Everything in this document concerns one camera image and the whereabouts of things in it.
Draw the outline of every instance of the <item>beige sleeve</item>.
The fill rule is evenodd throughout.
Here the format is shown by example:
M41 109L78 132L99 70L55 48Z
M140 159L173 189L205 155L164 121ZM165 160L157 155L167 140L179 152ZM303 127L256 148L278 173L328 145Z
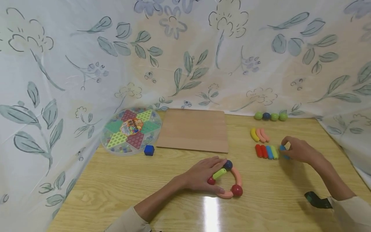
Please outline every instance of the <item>beige sleeve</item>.
M134 207L126 210L105 232L150 232L151 227L135 211Z
M344 232L370 232L371 207L359 197L337 201L329 197L334 214Z

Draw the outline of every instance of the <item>wooden table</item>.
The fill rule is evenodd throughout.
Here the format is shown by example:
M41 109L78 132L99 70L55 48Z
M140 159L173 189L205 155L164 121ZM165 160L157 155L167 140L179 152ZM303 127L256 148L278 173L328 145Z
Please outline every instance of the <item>wooden table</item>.
M313 208L304 193L329 195L321 178L306 164L259 159L251 127L263 127L278 145L286 135L306 140L334 165L349 187L367 202L371 193L350 161L314 119L256 121L226 115L229 154L243 178L243 196L220 199L184 192L175 196L151 222L154 232L339 231L331 210ZM165 185L193 164L215 153L157 148L153 157L112 155L100 147L52 222L50 232L102 232L124 210ZM218 184L229 189L233 175Z

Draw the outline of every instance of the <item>ball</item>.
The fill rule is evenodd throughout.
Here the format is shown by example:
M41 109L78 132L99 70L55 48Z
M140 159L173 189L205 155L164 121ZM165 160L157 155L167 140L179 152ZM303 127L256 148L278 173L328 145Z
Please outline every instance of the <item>ball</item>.
M239 186L238 184L235 184L231 188L231 192L233 193L234 196L240 197L243 194L242 187Z
M278 118L279 118L279 115L276 114L276 113L272 113L272 114L270 115L270 119L271 119L272 121L277 121Z
M254 118L256 120L261 120L263 118L263 113L260 111L256 112Z
M280 119L281 121L286 121L287 118L288 118L287 114L285 114L285 113L280 113L280 114L279 114L279 119Z
M216 182L216 181L213 179L212 176L210 176L210 178L207 180L207 183L208 183L208 184L211 184L211 185L214 185L215 182Z
M269 120L269 119L270 119L270 114L267 113L267 112L265 112L265 113L263 114L263 120Z
M223 168L225 168L227 171L230 171L233 167L233 164L230 160L227 160L227 162L223 165Z

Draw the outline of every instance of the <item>dark blue ball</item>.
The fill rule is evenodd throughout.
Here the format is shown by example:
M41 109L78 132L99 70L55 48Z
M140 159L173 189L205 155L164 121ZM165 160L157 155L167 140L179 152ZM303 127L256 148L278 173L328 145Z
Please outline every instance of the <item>dark blue ball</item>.
M263 120L269 120L269 119L270 119L270 114L267 113L267 112L265 112L265 113L263 114Z
M223 168L225 168L227 171L230 171L232 167L233 167L233 164L230 160L227 160L227 162L223 166Z

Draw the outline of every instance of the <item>floral fabric backdrop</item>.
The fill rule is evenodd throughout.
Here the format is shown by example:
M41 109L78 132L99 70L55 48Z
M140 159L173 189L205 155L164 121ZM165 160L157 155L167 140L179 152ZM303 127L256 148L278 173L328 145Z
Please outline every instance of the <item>floral fabric backdrop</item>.
M315 117L371 183L371 0L3 0L0 18L3 231L45 231L133 106Z

